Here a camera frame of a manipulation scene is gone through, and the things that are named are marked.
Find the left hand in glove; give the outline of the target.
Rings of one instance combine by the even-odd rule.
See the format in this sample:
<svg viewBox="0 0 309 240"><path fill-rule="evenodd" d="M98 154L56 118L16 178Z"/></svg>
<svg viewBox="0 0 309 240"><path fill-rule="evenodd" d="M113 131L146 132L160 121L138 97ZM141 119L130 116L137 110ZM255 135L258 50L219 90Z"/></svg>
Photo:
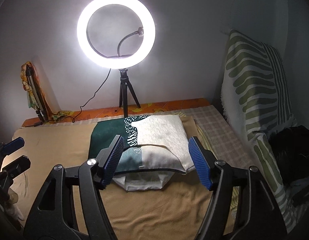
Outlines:
<svg viewBox="0 0 309 240"><path fill-rule="evenodd" d="M19 207L17 206L18 194L14 190L9 188L8 196L9 196L9 199L4 202L4 211L6 212L8 216L10 216L16 221L18 220L24 221L24 215L22 214Z"/></svg>

